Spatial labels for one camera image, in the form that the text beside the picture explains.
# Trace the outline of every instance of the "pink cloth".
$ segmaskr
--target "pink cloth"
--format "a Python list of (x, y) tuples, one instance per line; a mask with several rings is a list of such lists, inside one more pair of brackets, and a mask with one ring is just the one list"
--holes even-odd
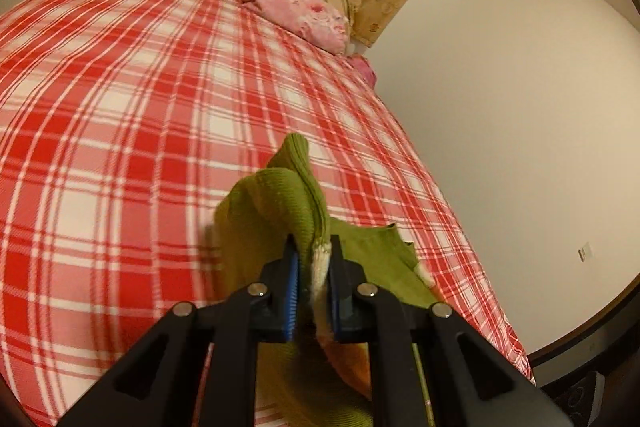
[(349, 38), (346, 19), (323, 0), (244, 0), (244, 6), (318, 48), (344, 53)]
[(376, 87), (376, 81), (378, 79), (376, 72), (371, 68), (371, 64), (369, 64), (369, 61), (365, 57), (359, 53), (354, 53), (353, 55), (349, 55), (346, 60), (350, 63), (351, 67), (365, 79), (367, 86), (371, 89)]

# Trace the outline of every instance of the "red plaid bedsheet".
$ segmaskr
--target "red plaid bedsheet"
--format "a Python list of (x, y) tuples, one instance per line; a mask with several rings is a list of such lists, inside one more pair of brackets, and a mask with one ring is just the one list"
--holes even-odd
[[(176, 301), (220, 298), (216, 204), (304, 134), (330, 212), (395, 221), (530, 377), (452, 210), (364, 80), (239, 0), (27, 0), (0, 20), (0, 371), (54, 425)], [(257, 423), (284, 425), (269, 404)]]

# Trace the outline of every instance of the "green knit fabric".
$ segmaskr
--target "green knit fabric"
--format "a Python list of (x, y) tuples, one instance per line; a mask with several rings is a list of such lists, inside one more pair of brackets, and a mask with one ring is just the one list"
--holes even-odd
[[(406, 303), (428, 307), (431, 291), (414, 273), (413, 247), (395, 225), (363, 228), (328, 214), (308, 161), (308, 143), (288, 135), (266, 169), (240, 180), (214, 216), (227, 293), (258, 279), (265, 263), (282, 256), (292, 233), (300, 253), (300, 291), (294, 340), (260, 344), (258, 386), (273, 399), (292, 427), (370, 427), (371, 407), (346, 385), (315, 338), (309, 304), (314, 260), (331, 234), (340, 236), (346, 259), (362, 264), (367, 280)], [(316, 322), (326, 320), (316, 309)]]

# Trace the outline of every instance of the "pink floral pillowcase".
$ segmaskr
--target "pink floral pillowcase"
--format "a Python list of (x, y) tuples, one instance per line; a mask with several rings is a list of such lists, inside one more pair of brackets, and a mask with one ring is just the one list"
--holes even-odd
[(351, 67), (360, 73), (360, 76), (364, 78), (364, 81), (367, 83), (371, 89), (376, 87), (376, 82), (378, 81), (378, 77), (376, 76), (376, 72), (371, 68), (371, 64), (369, 61), (360, 55), (359, 53), (354, 53), (353, 55), (349, 55), (346, 57), (346, 61), (351, 65)]
[(344, 53), (347, 20), (323, 0), (244, 0), (243, 6), (318, 48)]

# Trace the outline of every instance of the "black object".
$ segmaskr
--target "black object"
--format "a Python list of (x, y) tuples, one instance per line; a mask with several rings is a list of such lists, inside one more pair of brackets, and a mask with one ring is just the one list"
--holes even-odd
[[(258, 342), (282, 343), (296, 316), (292, 237), (260, 282), (224, 303), (178, 303), (60, 419), (58, 427), (189, 427), (210, 343), (198, 425), (254, 424)], [(570, 427), (571, 422), (449, 305), (402, 304), (367, 283), (332, 236), (330, 322), (341, 343), (369, 343), (374, 427), (428, 427), (420, 367), (438, 427)]]
[(574, 423), (574, 427), (588, 427), (600, 414), (605, 378), (597, 371), (572, 385), (554, 402)]

